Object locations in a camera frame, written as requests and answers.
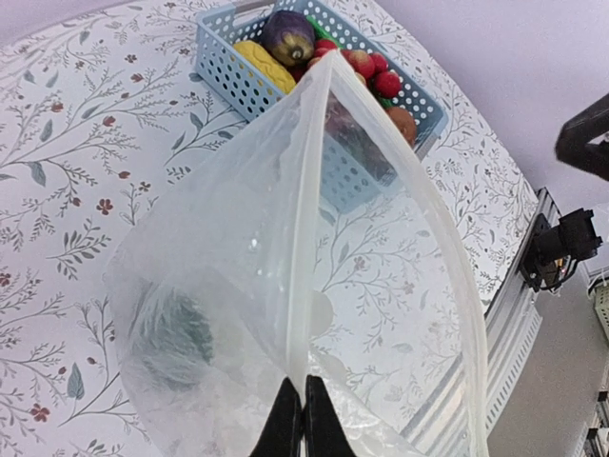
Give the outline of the light blue plastic basket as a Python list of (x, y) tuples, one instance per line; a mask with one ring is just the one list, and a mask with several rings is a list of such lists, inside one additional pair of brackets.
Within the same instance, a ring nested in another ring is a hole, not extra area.
[[(233, 46), (245, 40), (261, 45), (262, 29), (273, 12), (296, 11), (312, 15), (338, 39), (341, 49), (378, 52), (386, 58), (389, 76), (399, 77), (400, 90), (391, 98), (378, 96), (375, 89), (371, 91), (385, 109), (400, 107), (413, 116), (417, 125), (413, 150), (420, 158), (429, 152), (447, 125), (448, 115), (422, 86), (390, 59), (387, 50), (365, 37), (321, 1), (274, 1), (268, 15), (237, 23), (238, 15), (262, 6), (262, 2), (255, 1), (203, 11), (197, 16), (197, 73), (246, 120), (252, 121), (265, 113), (286, 93), (247, 62)], [(396, 171), (374, 149), (370, 140), (349, 129), (344, 121), (332, 118), (324, 139), (323, 198), (339, 212), (348, 213), (381, 193), (390, 193), (397, 186)]]

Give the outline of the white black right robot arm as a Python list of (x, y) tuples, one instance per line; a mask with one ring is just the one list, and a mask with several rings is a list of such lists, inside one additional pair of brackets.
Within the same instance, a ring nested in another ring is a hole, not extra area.
[[(603, 96), (563, 124), (555, 144), (562, 163), (606, 181), (608, 179), (608, 97)], [(534, 220), (518, 272), (534, 290), (556, 291), (576, 272), (580, 262), (598, 254), (590, 209), (577, 209), (551, 226), (544, 214)]]

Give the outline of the clear zip top bag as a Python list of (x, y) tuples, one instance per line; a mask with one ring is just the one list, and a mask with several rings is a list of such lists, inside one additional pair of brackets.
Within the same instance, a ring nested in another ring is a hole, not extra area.
[[(363, 134), (396, 171), (398, 186), (348, 213), (321, 195), (324, 139), (338, 118)], [(485, 431), (486, 330), (461, 237), (420, 160), (338, 52), (295, 90), (163, 195), (126, 236), (104, 281), (123, 385), (164, 456), (249, 456), (279, 387), (289, 378), (302, 403), (305, 381), (324, 380), (356, 456), (428, 456), (371, 408), (315, 348), (334, 305), (316, 285), (323, 209), (348, 215), (406, 194), (442, 258), (442, 278), (461, 324), (464, 412), (473, 454)], [(200, 304), (214, 358), (192, 389), (156, 388), (132, 350), (129, 329), (152, 287), (175, 288)]]

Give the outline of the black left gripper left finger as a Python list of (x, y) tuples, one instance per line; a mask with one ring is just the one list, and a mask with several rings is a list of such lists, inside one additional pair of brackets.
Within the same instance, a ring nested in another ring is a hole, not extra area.
[(302, 440), (302, 403), (289, 378), (279, 387), (263, 430), (250, 457), (299, 457)]

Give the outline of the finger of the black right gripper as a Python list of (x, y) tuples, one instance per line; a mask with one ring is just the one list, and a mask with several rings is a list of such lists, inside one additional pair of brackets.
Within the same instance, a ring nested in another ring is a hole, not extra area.
[(555, 145), (557, 159), (575, 169), (608, 180), (608, 95), (571, 118), (561, 128)]

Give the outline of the green bell pepper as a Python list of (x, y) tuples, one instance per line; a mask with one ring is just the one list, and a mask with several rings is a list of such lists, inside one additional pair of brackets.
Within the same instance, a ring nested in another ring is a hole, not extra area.
[(129, 336), (137, 362), (158, 389), (194, 388), (214, 358), (212, 331), (200, 304), (175, 288), (152, 287), (143, 294)]

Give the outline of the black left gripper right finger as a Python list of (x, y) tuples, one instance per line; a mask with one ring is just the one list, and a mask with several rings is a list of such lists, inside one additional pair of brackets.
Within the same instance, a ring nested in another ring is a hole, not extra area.
[(309, 457), (356, 456), (319, 376), (308, 375), (305, 381), (304, 442)]

